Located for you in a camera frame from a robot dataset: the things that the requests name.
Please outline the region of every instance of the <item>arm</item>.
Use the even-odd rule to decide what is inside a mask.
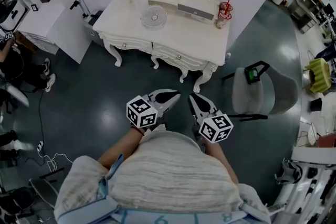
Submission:
[[[227,161],[220,145],[218,143],[212,144],[208,140],[205,140],[205,153],[211,157],[216,158],[219,160],[224,167],[226,168],[227,172],[229,173],[229,176],[231,177],[231,180],[233,183],[238,184],[238,178],[233,171],[231,165]]]
[[[139,129],[142,133],[134,128],[131,128],[122,139],[114,146],[107,150],[99,159],[98,162],[107,169],[115,163],[120,154],[124,155],[124,160],[130,157],[138,147],[141,138],[143,137],[144,129]]]
[[[0,50],[0,62],[4,62],[6,60],[9,50],[11,46],[14,44],[14,42],[15,42],[14,38],[11,38],[6,41],[5,47],[3,48],[3,50]]]

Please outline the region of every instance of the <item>apron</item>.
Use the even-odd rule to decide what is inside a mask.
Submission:
[[[109,196],[108,180],[112,178],[123,161],[119,155],[109,172],[99,182],[97,200],[59,216],[58,224],[108,223],[120,224],[210,224],[210,223],[270,223],[269,216],[246,202],[240,211],[230,213],[169,213],[122,208]]]

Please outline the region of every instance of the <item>carved table leg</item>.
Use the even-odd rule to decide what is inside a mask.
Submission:
[[[206,65],[206,67],[202,70],[203,74],[195,82],[194,92],[196,93],[200,92],[200,85],[209,81],[209,79],[212,76],[212,73],[216,71],[217,67],[218,66],[210,62]]]
[[[104,40],[104,45],[105,45],[105,49],[111,53],[115,58],[116,58],[116,62],[115,62],[115,66],[116,67],[119,67],[121,66],[121,62],[122,62],[122,59],[121,59],[121,56],[120,54],[117,52],[117,50],[115,49],[115,47],[111,44],[109,44],[107,41]]]
[[[152,55],[151,60],[155,64],[154,69],[158,69],[159,68],[159,62],[157,61],[157,57]]]
[[[180,83],[183,83],[184,78],[188,75],[188,70],[187,69],[181,69],[182,75],[180,76]]]

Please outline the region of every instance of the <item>person sitting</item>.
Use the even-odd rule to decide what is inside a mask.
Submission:
[[[25,63],[21,55],[12,46],[16,42],[15,34],[12,38],[0,39],[0,70],[6,80],[14,80],[22,77],[24,81],[38,89],[49,92],[55,83],[56,75],[50,76],[50,60],[46,58],[42,65]],[[40,75],[44,74],[47,78],[43,79]]]

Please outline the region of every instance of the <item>dark gray floor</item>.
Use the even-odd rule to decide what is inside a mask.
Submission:
[[[229,50],[232,57],[211,80],[201,86],[201,94],[212,99],[224,113],[233,113],[231,105],[232,80],[221,84],[221,77],[237,67],[264,60],[301,85],[298,46],[290,18],[271,2],[265,2],[257,15]],[[52,70],[57,80],[50,93],[44,93],[41,115],[45,133],[45,152],[66,153],[70,159],[81,155],[98,158],[129,129],[125,104],[136,95],[155,89],[170,88],[182,94],[180,102],[167,113],[168,129],[192,137],[194,123],[187,97],[199,72],[190,72],[183,84],[180,71],[160,62],[158,70],[147,54],[135,50],[120,52],[123,63],[114,66],[115,59],[103,47],[91,45],[81,65],[76,64],[62,51],[51,56]],[[37,55],[42,62],[43,54]],[[267,75],[263,75],[267,94],[263,111],[271,109],[274,90]],[[30,108],[20,106],[12,117],[6,117],[4,128],[13,128],[19,138],[37,146],[41,140],[38,116],[40,92],[28,94]],[[296,140],[301,110],[301,97],[287,113],[265,121],[242,122],[233,120],[234,129],[221,146],[241,183],[256,188],[263,202],[271,203],[278,194],[274,173],[281,161],[290,156]],[[39,162],[36,151],[25,156]],[[63,157],[57,158],[60,166],[67,165]],[[32,176],[48,172],[34,162],[19,160],[16,169],[24,184]],[[3,178],[4,186],[10,184]]]

